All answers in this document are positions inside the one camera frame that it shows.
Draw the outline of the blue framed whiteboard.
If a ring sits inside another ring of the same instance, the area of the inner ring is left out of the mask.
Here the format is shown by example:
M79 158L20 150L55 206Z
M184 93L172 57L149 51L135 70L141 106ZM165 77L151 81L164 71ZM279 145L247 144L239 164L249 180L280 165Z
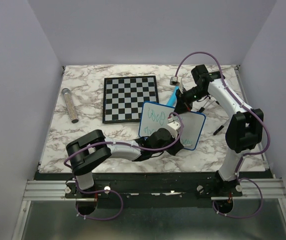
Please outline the blue framed whiteboard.
M139 125L138 135L140 137L150 136L159 128L166 128L168 117L174 108L171 106L144 102L142 107L141 120ZM180 141L182 145L192 145L191 147L184 147L186 150L195 150L199 141L206 116L198 112L186 112L180 115L184 125Z

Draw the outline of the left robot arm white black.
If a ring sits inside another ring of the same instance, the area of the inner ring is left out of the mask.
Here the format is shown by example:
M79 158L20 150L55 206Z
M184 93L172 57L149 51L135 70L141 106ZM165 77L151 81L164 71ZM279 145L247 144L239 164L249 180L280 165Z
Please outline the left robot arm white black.
M131 141L114 141L104 136L102 130L94 130L67 144L67 161L77 181L76 191L84 198L93 194L94 179L92 171L105 160L125 159L142 162L154 154L167 152L176 155L184 146L180 138L160 128L150 136L143 136Z

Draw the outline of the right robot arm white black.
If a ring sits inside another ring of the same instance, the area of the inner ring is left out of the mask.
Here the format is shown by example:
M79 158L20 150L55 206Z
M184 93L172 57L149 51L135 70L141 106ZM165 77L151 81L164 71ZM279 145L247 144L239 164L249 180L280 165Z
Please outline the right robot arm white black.
M213 182L214 193L224 196L231 190L229 182L237 178L242 165L241 158L249 154L262 140L264 113L243 102L227 85L222 73L208 72L205 65L194 67L191 73L196 86L189 90L183 87L182 80L177 76L170 79L170 85L178 87L175 93L175 112L179 115L190 112L193 102L212 96L230 119L225 135L228 151L218 170L220 179Z

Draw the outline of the black whiteboard stand leg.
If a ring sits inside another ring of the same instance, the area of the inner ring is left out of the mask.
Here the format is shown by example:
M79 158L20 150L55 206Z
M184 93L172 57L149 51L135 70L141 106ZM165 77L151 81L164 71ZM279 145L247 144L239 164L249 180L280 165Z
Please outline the black whiteboard stand leg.
M222 108L220 107L220 103L217 100L214 100L211 98L210 95L207 95L203 99L199 100L198 102L201 103L205 101L205 103L197 110L198 113L203 113L209 106L211 105L217 105L214 107L215 113L219 113L220 116L222 116ZM223 124L221 124L214 132L213 135L216 136L218 133L220 133L226 126L227 124L230 123L230 118L228 118Z

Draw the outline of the light blue cylinder tube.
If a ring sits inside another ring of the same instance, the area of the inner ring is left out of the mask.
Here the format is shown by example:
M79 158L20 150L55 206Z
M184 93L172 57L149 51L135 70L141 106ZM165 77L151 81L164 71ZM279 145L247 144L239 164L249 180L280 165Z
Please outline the light blue cylinder tube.
M170 98L168 99L166 105L167 106L170 106L170 107L173 107L175 102L176 102L176 91L179 89L178 86L176 86L170 96Z

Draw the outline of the black white chessboard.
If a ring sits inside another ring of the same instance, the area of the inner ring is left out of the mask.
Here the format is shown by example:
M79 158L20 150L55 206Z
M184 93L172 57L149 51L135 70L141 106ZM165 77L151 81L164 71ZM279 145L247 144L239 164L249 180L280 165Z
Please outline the black white chessboard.
M145 102L159 102L154 75L105 78L102 122L104 124L139 122Z

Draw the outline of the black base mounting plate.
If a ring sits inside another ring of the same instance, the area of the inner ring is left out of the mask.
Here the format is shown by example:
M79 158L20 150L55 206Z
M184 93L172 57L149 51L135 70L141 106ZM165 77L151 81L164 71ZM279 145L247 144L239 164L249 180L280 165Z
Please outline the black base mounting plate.
M217 173L94 173L94 185L81 190L70 173L36 173L38 181L64 180L63 197L75 201L79 216L99 221L112 220L125 208L210 208L223 213L242 196L237 181L224 183Z

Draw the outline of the glitter filled clear tube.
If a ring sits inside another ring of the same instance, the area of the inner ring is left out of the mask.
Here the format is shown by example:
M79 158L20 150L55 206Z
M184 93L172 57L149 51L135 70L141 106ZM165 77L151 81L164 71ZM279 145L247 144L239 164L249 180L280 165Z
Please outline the glitter filled clear tube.
M61 94L64 98L66 108L68 111L68 115L69 115L71 122L74 124L77 123L79 121L79 119L78 119L76 108L75 108L73 100L72 100L72 94L71 94L70 89L63 88L61 91Z

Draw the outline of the aluminium rail frame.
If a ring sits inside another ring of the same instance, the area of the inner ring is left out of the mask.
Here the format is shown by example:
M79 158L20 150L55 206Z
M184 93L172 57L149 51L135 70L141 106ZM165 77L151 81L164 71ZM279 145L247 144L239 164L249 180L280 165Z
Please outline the aluminium rail frame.
M253 156L242 167L248 180L242 182L244 196L235 201L233 214L244 219L219 216L209 208L126 208L113 220L116 209L99 209L97 220L77 216L74 201L66 200L63 181L70 171L63 165L64 145L86 130L101 128L109 136L129 139L137 135L137 123L102 123L103 80L110 77L150 76L157 80L160 103L170 97L169 78L175 65L114 64L68 66L62 87L74 92L80 122L71 124L63 114L59 97L44 151L40 178L27 183L14 233L17 240L286 240L284 202L286 189L274 178L263 156Z

